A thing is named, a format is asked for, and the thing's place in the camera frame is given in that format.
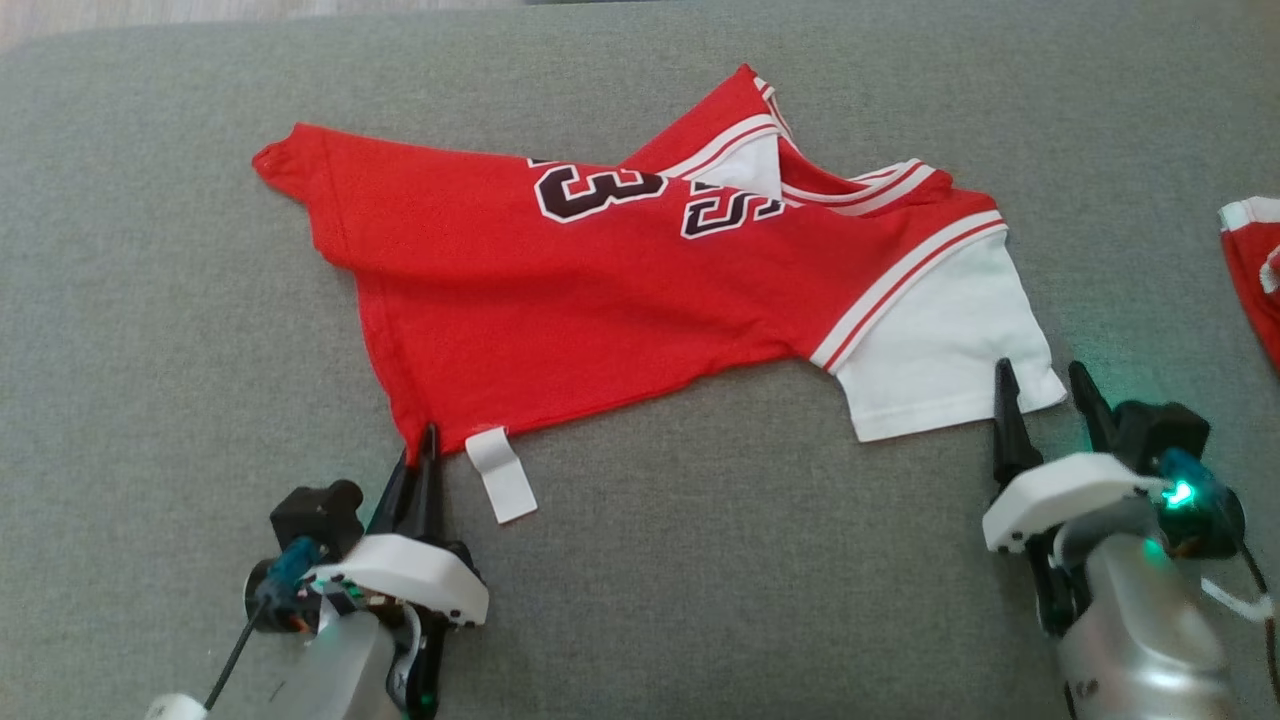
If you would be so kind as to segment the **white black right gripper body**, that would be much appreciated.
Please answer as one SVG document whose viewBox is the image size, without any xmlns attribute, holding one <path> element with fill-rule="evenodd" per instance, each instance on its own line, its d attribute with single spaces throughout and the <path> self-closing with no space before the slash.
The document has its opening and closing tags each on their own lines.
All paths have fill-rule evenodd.
<svg viewBox="0 0 1280 720">
<path fill-rule="evenodd" d="M 1042 630 L 1065 637 L 1097 612 L 1121 638 L 1156 638 L 1172 616 L 1161 480 L 1111 454 L 1078 452 L 1016 474 L 980 520 L 987 550 L 1030 566 Z"/>
</svg>

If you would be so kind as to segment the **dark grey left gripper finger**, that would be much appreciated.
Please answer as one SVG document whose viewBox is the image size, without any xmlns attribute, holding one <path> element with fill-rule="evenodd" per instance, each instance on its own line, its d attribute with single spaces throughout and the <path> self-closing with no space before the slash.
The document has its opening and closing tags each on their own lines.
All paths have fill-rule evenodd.
<svg viewBox="0 0 1280 720">
<path fill-rule="evenodd" d="M 411 534 L 422 542 L 444 541 L 444 480 L 436 424 L 429 424 L 415 466 L 416 489 L 411 510 Z"/>
<path fill-rule="evenodd" d="M 420 480 L 420 471 L 402 454 L 367 523 L 367 534 L 397 532 L 404 520 Z"/>
</svg>

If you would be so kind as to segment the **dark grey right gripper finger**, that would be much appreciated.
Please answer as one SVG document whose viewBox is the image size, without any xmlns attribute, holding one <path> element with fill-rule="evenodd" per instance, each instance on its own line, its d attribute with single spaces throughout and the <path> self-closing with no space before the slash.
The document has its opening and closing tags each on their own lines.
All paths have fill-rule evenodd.
<svg viewBox="0 0 1280 720">
<path fill-rule="evenodd" d="M 1084 363 L 1070 361 L 1068 379 L 1071 401 L 1085 423 L 1092 451 L 1111 454 L 1117 438 L 1117 425 L 1110 402 L 1101 393 Z"/>
<path fill-rule="evenodd" d="M 1019 404 L 1020 386 L 1009 357 L 995 365 L 993 478 L 1005 489 L 1018 475 L 1044 462 L 1030 442 Z"/>
</svg>

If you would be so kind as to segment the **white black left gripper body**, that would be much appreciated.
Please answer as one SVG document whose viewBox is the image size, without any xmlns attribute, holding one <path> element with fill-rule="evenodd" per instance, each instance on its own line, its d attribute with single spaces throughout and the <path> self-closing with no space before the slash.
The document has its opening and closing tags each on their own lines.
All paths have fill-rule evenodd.
<svg viewBox="0 0 1280 720">
<path fill-rule="evenodd" d="M 307 719 L 434 719 L 449 632 L 481 626 L 490 592 L 461 543 L 362 538 L 305 588 L 323 600 L 305 655 Z"/>
</svg>

